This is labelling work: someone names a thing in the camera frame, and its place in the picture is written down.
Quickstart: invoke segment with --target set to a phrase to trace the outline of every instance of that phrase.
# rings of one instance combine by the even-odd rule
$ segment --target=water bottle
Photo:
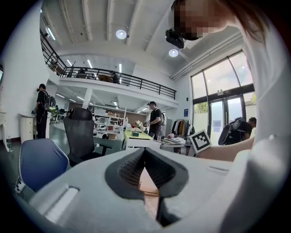
[[[13,152],[13,149],[12,149],[12,142],[11,142],[11,137],[9,136],[8,139],[7,139],[7,147],[9,148],[9,151],[10,152]]]

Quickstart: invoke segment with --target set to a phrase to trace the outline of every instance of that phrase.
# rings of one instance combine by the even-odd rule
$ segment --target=black metal railing
[[[49,44],[43,32],[40,30],[40,40],[45,63],[60,77],[91,79],[106,81],[117,85],[130,86],[140,90],[153,91],[159,95],[176,98],[176,91],[166,86],[142,79],[136,76],[88,67],[67,67]]]

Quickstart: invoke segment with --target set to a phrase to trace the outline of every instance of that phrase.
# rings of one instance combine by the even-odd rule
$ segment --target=ceiling
[[[191,42],[175,58],[175,48],[165,40],[170,28],[168,15],[173,0],[44,0],[40,28],[49,27],[56,40],[48,38],[66,62],[76,66],[116,70],[132,74],[135,64],[168,76],[195,59],[197,53],[210,50],[219,41],[237,33],[227,28],[220,35],[207,35]],[[129,38],[120,40],[115,33],[124,30]]]
[[[86,88],[72,87],[72,86],[58,86],[56,93],[64,96],[67,100],[72,99],[82,104],[83,101],[77,98],[77,96],[80,96],[81,98],[84,99],[85,94],[86,94]],[[127,108],[128,111],[132,111],[132,112],[138,112],[138,111],[141,111],[144,113],[150,112],[147,106],[148,102],[145,100],[134,98],[131,96],[111,93],[107,91],[93,90],[90,102],[92,104],[96,104],[99,106],[116,107],[113,103],[114,101],[117,102],[118,108],[122,108],[122,109]],[[167,110],[167,109],[172,108],[172,107],[162,105],[162,104],[158,104],[158,106],[161,110]]]

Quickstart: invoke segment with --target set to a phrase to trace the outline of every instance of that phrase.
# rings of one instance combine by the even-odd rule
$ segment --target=blue chair backrest
[[[19,176],[37,192],[63,174],[68,163],[68,157],[51,139],[25,141],[19,153]]]

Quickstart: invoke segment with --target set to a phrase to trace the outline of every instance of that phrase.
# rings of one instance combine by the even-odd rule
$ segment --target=blue sign
[[[188,109],[184,109],[184,117],[188,116]]]

